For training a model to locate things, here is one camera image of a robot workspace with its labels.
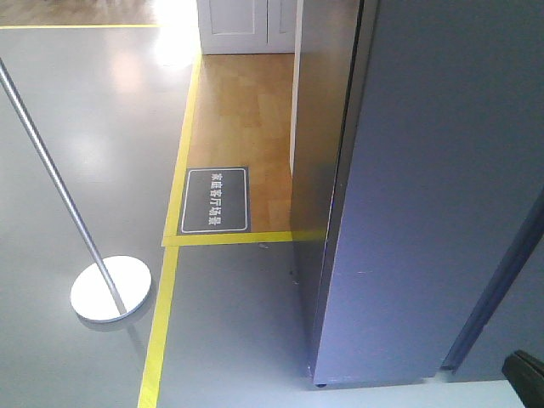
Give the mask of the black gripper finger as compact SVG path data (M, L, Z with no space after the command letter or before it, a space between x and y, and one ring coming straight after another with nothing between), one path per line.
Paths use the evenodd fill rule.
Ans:
M544 407L542 361L516 350L504 360L501 371L525 407Z

